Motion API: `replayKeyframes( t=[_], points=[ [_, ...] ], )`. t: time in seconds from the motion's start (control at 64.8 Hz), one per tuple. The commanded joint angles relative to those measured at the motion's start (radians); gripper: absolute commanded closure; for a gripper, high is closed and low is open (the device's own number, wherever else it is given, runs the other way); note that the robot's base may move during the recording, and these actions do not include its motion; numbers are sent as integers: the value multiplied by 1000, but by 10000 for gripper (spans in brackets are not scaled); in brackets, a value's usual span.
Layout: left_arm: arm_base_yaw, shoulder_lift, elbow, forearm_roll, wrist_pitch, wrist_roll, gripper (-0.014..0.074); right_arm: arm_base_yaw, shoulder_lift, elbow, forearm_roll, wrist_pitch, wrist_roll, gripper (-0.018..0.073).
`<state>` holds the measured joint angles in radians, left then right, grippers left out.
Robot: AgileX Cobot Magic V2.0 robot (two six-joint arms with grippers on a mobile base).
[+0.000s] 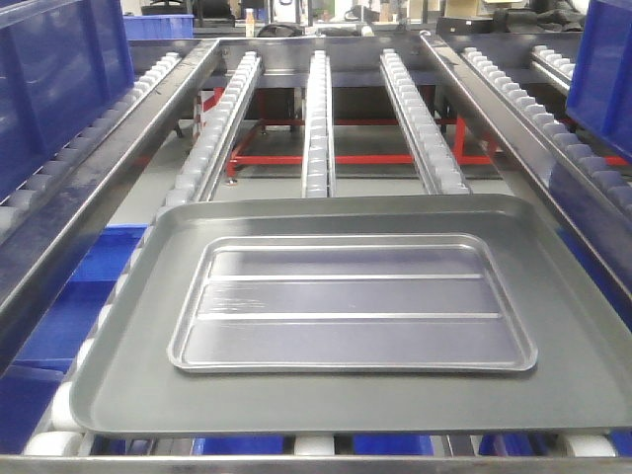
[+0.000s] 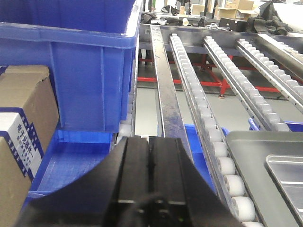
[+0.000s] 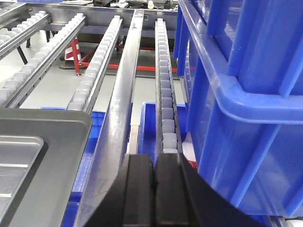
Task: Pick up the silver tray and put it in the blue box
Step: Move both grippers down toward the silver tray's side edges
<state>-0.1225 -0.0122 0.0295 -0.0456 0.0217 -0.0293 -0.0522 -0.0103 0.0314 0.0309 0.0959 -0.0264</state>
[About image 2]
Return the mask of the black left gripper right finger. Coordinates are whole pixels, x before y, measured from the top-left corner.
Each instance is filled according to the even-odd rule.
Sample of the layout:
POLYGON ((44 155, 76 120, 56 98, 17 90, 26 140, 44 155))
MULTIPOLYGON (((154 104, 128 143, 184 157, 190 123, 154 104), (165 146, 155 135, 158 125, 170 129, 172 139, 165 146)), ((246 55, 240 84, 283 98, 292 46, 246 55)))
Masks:
POLYGON ((152 208, 153 227, 240 227, 202 178, 176 138, 152 140, 153 191, 162 196, 152 208))

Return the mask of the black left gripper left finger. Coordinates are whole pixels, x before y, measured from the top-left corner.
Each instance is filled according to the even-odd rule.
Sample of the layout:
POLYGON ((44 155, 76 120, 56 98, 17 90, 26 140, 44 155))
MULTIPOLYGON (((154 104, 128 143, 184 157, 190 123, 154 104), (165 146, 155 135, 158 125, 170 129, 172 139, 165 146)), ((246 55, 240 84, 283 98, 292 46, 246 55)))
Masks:
POLYGON ((30 201, 17 227, 145 227, 141 199, 148 192, 148 143, 123 138, 92 170, 30 201))

